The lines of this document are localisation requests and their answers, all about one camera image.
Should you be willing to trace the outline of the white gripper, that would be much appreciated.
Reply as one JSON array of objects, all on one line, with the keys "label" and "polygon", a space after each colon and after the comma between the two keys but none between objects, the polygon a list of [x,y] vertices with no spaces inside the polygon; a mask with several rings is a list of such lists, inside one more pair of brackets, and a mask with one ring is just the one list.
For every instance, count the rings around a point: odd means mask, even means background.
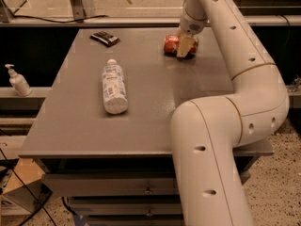
[{"label": "white gripper", "polygon": [[190,35],[200,33],[207,24],[207,14],[199,0],[185,0],[180,18],[180,29],[182,34],[179,36],[179,47],[177,57],[184,58],[195,43],[195,39]]}]

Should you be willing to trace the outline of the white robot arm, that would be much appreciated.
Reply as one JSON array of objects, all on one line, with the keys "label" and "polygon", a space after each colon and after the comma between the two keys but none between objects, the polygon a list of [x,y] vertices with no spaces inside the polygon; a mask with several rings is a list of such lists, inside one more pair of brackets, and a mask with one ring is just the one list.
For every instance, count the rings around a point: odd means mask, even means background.
[{"label": "white robot arm", "polygon": [[233,92],[189,100],[171,118],[171,151],[185,226],[254,226],[233,151],[274,133],[289,96],[281,74],[233,0],[184,0],[183,57],[208,24]]}]

